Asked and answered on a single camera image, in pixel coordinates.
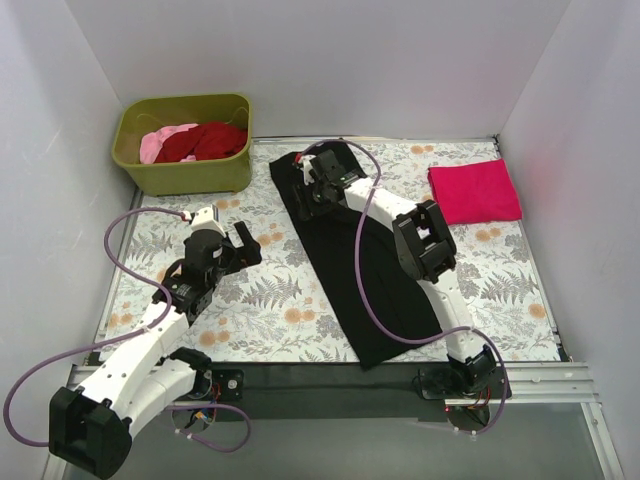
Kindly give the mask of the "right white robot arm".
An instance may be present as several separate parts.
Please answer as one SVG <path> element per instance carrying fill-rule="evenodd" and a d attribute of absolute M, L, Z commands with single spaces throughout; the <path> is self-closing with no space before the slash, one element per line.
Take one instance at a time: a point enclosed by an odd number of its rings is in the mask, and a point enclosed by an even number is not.
<path fill-rule="evenodd" d="M 361 246 L 365 221 L 371 219 L 392 232 L 400 267 L 421 288 L 442 330 L 421 343 L 446 342 L 451 391 L 466 397 L 488 396 L 498 353 L 476 328 L 466 306 L 455 272 L 457 247 L 441 209 L 433 201 L 416 203 L 386 190 L 380 185 L 381 167 L 374 166 L 376 176 L 371 178 L 359 165 L 348 165 L 331 150 L 312 154 L 306 149 L 296 154 L 293 168 L 302 179 L 294 184 L 294 192 L 301 214 L 313 218 L 338 206 L 360 214 L 354 270 L 365 311 L 389 338 L 418 345 L 420 341 L 402 338 L 382 324 L 364 290 Z"/>

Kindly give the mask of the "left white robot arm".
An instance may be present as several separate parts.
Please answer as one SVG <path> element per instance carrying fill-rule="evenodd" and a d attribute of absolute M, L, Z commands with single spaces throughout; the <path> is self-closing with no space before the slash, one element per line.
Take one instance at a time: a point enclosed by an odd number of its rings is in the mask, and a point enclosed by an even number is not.
<path fill-rule="evenodd" d="M 137 434 L 181 398 L 218 407 L 223 380 L 204 353 L 175 342 L 209 307 L 227 275 L 261 262 L 260 244 L 243 222 L 236 246 L 214 220 L 194 223 L 184 256 L 166 271 L 147 306 L 141 334 L 126 340 L 76 388 L 60 388 L 49 404 L 51 454 L 99 479 L 124 464 Z"/>

